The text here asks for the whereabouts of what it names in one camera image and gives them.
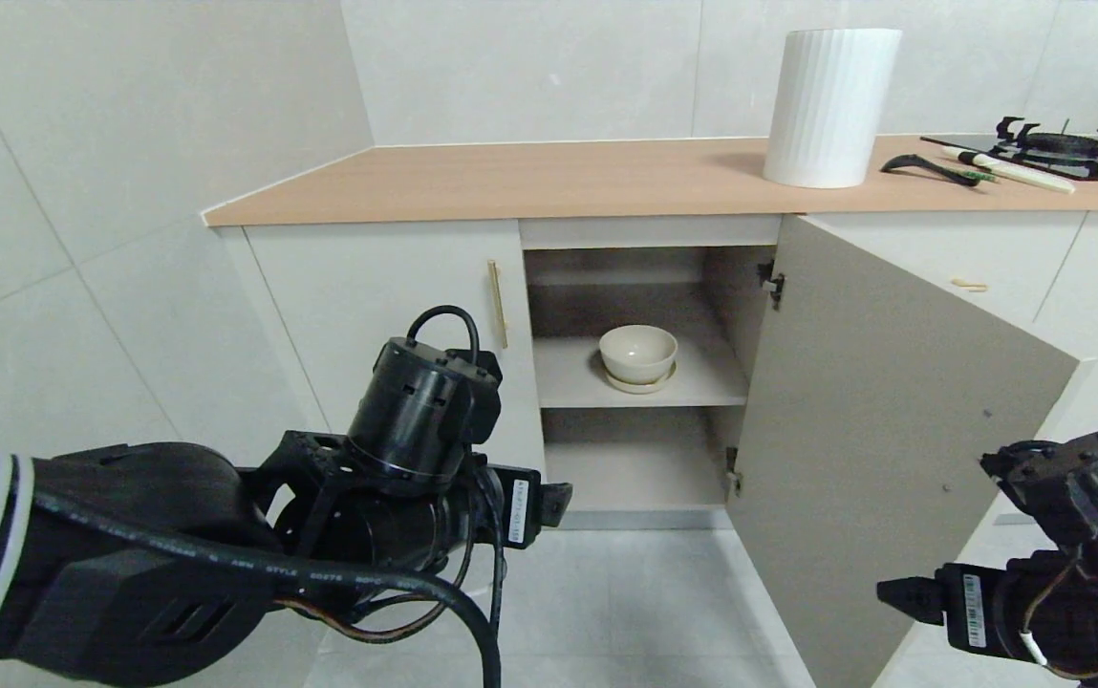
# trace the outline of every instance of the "white sticker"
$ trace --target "white sticker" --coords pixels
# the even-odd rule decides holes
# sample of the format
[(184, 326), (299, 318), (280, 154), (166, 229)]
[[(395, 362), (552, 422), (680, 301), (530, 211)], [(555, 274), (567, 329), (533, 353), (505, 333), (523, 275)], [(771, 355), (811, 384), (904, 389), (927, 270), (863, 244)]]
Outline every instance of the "white sticker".
[(982, 609), (982, 579), (964, 574), (964, 624), (970, 633), (970, 646), (985, 648), (986, 617)]
[(514, 481), (514, 494), (511, 495), (511, 526), (505, 529), (505, 540), (508, 543), (523, 544), (523, 530), (527, 526), (527, 493), (531, 484), (526, 480)]

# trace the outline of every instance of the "gas stove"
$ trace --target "gas stove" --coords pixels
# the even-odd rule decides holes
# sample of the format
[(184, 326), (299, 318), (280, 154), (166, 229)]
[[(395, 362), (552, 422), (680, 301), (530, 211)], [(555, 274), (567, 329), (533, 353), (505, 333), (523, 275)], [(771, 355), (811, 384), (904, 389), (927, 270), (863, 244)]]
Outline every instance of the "gas stove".
[(1098, 129), (1095, 135), (1074, 135), (1035, 131), (1039, 126), (1023, 117), (1004, 117), (994, 135), (923, 136), (923, 140), (960, 145), (1067, 179), (1098, 181)]

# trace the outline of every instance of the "ribbed white vase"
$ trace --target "ribbed white vase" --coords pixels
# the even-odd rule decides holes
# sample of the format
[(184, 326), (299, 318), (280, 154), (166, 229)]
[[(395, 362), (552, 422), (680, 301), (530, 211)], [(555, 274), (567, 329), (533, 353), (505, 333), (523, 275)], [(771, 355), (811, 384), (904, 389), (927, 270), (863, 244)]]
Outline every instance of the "ribbed white vase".
[(890, 27), (785, 36), (765, 179), (813, 189), (863, 183), (899, 43)]

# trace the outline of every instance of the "knife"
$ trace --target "knife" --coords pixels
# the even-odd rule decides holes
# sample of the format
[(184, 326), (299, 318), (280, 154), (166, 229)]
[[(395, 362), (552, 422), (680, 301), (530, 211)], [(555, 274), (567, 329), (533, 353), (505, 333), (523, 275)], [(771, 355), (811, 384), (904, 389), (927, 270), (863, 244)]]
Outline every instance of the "knife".
[(955, 147), (955, 145), (943, 145), (942, 151), (943, 157), (946, 159), (960, 160), (964, 162), (964, 165), (982, 168), (984, 170), (990, 170), (995, 174), (1005, 176), (1007, 179), (1015, 179), (1019, 182), (1032, 184), (1032, 187), (1050, 189), (1050, 191), (1060, 191), (1063, 193), (1076, 192), (1076, 184), (1068, 182), (1067, 180), (1061, 178), (1061, 176), (1044, 173), (1042, 170), (1034, 170), (1033, 168), (1026, 168), (1024, 166), (1016, 166), (1012, 165), (1012, 162), (986, 156), (985, 153), (970, 151), (968, 148), (959, 148)]

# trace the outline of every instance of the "door hinge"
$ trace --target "door hinge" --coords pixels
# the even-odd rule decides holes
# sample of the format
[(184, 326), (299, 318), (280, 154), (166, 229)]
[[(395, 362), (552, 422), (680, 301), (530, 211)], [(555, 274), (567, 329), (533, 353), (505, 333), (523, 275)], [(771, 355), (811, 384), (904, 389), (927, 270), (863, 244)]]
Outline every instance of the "door hinge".
[(762, 280), (762, 289), (770, 292), (770, 298), (774, 301), (774, 309), (782, 309), (782, 291), (785, 290), (785, 274), (774, 274), (774, 261), (759, 262), (757, 266), (757, 277)]
[(744, 493), (744, 475), (736, 470), (736, 454), (740, 452), (737, 448), (727, 448), (727, 472), (725, 475), (726, 485), (725, 492), (727, 492), (727, 497), (731, 498), (732, 495), (740, 497)]

